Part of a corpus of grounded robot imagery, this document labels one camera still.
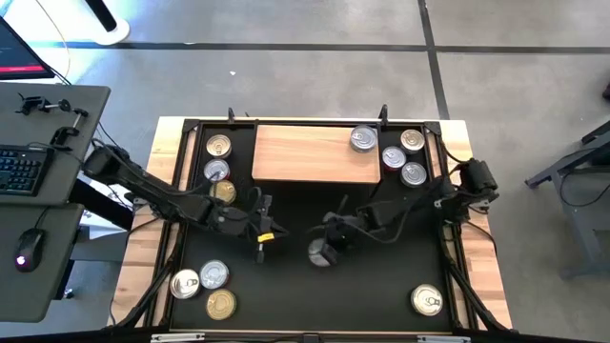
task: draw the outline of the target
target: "concrete floor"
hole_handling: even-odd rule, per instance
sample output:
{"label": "concrete floor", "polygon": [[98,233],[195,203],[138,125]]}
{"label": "concrete floor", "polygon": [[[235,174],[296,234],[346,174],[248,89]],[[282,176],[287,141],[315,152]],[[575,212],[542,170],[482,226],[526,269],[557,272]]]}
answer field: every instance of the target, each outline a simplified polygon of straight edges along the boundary
{"label": "concrete floor", "polygon": [[[132,42],[403,48],[430,43],[424,38],[417,0],[106,2],[131,23]],[[83,11],[82,5],[70,3],[57,8],[43,1],[55,19],[75,18],[72,13]],[[560,269],[578,263],[580,252],[552,186],[533,192],[522,183],[609,119],[610,104],[600,93],[610,82],[610,49],[588,54],[576,49],[559,53],[556,48],[609,48],[610,2],[426,3],[438,46],[514,48],[508,53],[437,53],[449,116],[466,120],[475,156],[488,161],[499,184],[500,198],[493,203],[490,222],[514,327],[523,333],[610,340],[610,280],[559,278]],[[36,25],[23,19],[20,13],[25,10],[41,15],[32,2],[13,4],[7,14],[24,38],[58,40],[44,17]],[[58,19],[58,24],[70,41],[89,37],[86,17]],[[549,49],[524,53],[524,47]],[[62,49],[37,51],[65,70]],[[111,87],[102,120],[133,159],[146,165],[161,115],[225,115],[231,106],[236,113],[256,116],[375,117],[387,103],[392,118],[439,118],[438,101],[443,99],[437,97],[429,57],[425,49],[71,49],[69,78]],[[126,126],[128,117],[137,125]],[[0,335],[104,326],[117,274],[116,266],[84,263],[71,286],[86,289],[95,284],[95,292],[53,304],[40,324],[1,325]],[[78,315],[86,310],[96,315]]]}

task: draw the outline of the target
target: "computer mouse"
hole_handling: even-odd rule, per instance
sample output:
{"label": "computer mouse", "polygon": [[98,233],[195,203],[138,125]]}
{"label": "computer mouse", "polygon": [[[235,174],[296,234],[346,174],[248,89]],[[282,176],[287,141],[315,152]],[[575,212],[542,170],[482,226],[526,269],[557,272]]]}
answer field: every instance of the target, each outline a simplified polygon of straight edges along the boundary
{"label": "computer mouse", "polygon": [[19,272],[32,272],[40,264],[45,231],[41,229],[25,230],[19,236],[14,262]]}

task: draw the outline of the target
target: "monitor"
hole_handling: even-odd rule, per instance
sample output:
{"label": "monitor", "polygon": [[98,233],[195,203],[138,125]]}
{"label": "monitor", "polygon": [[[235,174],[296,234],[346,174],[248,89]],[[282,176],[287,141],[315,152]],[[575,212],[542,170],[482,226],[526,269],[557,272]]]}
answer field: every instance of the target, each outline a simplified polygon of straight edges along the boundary
{"label": "monitor", "polygon": [[0,17],[0,80],[53,77],[51,67]]}

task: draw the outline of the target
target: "yellow label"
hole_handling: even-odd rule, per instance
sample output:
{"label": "yellow label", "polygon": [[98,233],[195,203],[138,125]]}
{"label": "yellow label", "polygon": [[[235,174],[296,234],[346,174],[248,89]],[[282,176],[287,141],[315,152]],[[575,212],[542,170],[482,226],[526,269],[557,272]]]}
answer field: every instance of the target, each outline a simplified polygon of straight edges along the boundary
{"label": "yellow label", "polygon": [[260,236],[258,236],[258,243],[262,243],[264,241],[268,241],[268,240],[272,240],[274,239],[275,236],[272,232],[270,233],[263,233]]}

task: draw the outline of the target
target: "computer keyboard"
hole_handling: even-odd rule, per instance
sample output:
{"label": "computer keyboard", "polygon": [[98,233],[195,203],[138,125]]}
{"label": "computer keyboard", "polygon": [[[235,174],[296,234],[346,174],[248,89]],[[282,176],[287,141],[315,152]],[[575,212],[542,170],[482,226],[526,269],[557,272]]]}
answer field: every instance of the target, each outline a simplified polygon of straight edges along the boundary
{"label": "computer keyboard", "polygon": [[36,196],[53,149],[0,145],[0,194]]}

